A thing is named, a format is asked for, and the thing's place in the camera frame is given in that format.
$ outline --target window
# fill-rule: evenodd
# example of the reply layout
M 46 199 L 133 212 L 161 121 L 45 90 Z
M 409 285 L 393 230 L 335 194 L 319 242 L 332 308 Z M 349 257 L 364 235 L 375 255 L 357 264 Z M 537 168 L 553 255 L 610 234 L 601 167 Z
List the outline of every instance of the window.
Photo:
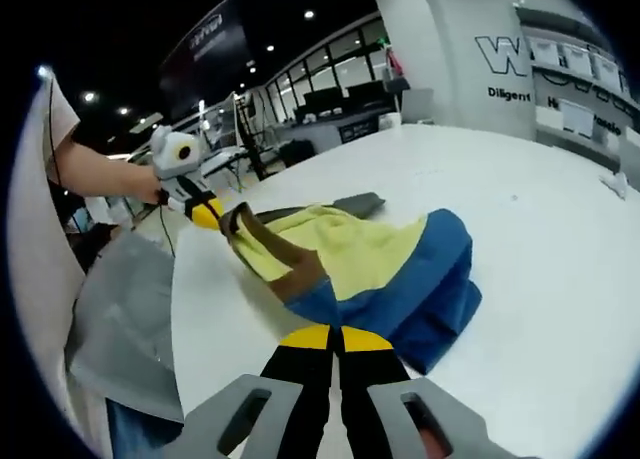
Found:
M 338 80 L 342 86 L 342 92 L 347 96 L 347 87 L 357 86 L 365 82 L 371 82 L 371 75 L 364 56 L 350 57 L 336 64 Z
M 296 108 L 296 100 L 293 97 L 293 89 L 289 84 L 289 78 L 284 75 L 278 79 L 278 87 L 280 88 L 280 97 L 284 104 L 284 113 L 289 119 L 293 119 L 293 110 Z
M 284 112 L 284 108 L 282 107 L 282 101 L 280 100 L 280 94 L 278 94 L 275 82 L 271 83 L 269 87 L 267 87 L 267 90 L 269 91 L 271 104 L 273 104 L 273 111 L 276 114 L 276 120 L 278 122 L 284 122 L 287 118 L 287 114 Z
M 331 50 L 331 56 L 335 60 L 340 60 L 343 56 L 355 53 L 358 49 L 362 48 L 360 44 L 360 38 L 358 37 L 358 31 L 350 32 L 346 36 L 342 36 L 340 39 L 336 39 L 329 45 Z
M 309 66 L 311 83 L 315 91 L 328 89 L 329 87 L 335 87 L 337 85 L 333 71 L 329 65 L 328 52 L 324 47 L 309 56 L 307 66 Z
M 293 68 L 289 70 L 289 74 L 293 80 L 293 90 L 296 94 L 296 98 L 298 99 L 298 104 L 304 106 L 304 95 L 311 92 L 311 84 L 309 83 L 304 63 L 300 62 L 293 66 Z
M 364 34 L 364 42 L 367 46 L 369 44 L 375 44 L 379 39 L 387 37 L 387 30 L 384 28 L 382 20 L 370 22 L 363 26 L 362 33 Z

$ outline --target ceiling light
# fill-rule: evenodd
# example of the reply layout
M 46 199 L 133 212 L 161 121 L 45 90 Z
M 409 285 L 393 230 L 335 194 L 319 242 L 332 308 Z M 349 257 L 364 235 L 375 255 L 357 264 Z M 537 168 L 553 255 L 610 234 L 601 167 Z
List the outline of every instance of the ceiling light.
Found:
M 51 77 L 51 75 L 52 73 L 50 67 L 38 66 L 38 76 L 40 76 L 42 79 L 44 79 L 45 77 Z
M 82 95 L 82 99 L 84 100 L 84 102 L 89 103 L 89 102 L 93 102 L 96 100 L 96 93 L 95 92 L 85 92 Z

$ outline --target desk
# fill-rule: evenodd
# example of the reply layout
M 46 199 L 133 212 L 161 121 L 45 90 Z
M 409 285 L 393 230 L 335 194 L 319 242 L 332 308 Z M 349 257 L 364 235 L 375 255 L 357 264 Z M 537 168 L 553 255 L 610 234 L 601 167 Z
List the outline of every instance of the desk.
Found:
M 640 365 L 640 193 L 620 200 L 600 183 L 605 173 L 531 141 L 405 125 L 320 154 L 241 199 L 257 212 L 374 191 L 389 223 L 441 207 L 458 214 L 483 302 L 428 377 L 484 416 L 501 446 L 554 459 L 578 456 L 598 436 Z M 172 331 L 185 415 L 238 375 L 258 374 L 303 324 L 221 235 L 183 230 Z M 325 431 L 343 434 L 330 421 Z M 350 457 L 345 444 L 323 440 L 318 457 Z
M 244 147 L 225 147 L 218 151 L 218 153 L 214 156 L 211 156 L 209 159 L 205 160 L 201 167 L 202 176 L 207 179 L 209 176 L 212 176 L 216 172 L 220 172 L 222 169 L 229 169 L 236 177 L 236 181 L 238 182 L 238 189 L 242 189 L 242 183 L 240 182 L 240 173 L 237 170 L 238 165 L 236 165 L 236 170 L 233 170 L 231 167 L 232 164 L 238 164 L 240 160 L 246 159 L 249 157 L 249 152 Z
M 293 139 L 308 139 L 313 143 L 316 153 L 320 154 L 342 145 L 339 132 L 340 127 L 378 117 L 381 114 L 392 111 L 392 108 L 382 107 L 352 114 L 321 117 L 316 122 L 309 124 L 283 125 L 277 129 L 279 142 L 291 141 Z

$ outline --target yellow towel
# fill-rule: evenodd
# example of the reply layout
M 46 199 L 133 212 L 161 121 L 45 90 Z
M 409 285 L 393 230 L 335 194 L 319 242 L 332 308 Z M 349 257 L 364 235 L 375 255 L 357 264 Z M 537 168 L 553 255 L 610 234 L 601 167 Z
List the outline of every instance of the yellow towel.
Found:
M 386 286 L 415 249 L 426 222 L 421 217 L 398 229 L 331 207 L 310 206 L 266 227 L 297 246 L 317 251 L 336 299 L 343 301 Z M 238 226 L 234 246 L 260 277 L 269 282 L 289 272 L 249 234 L 240 218 Z

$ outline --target hand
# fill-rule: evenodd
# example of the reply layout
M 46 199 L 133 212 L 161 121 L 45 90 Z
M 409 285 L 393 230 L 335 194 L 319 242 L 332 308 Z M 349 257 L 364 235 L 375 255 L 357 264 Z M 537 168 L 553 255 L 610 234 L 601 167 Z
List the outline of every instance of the hand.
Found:
M 158 204 L 162 185 L 153 167 L 135 165 L 132 171 L 132 195 L 147 204 Z

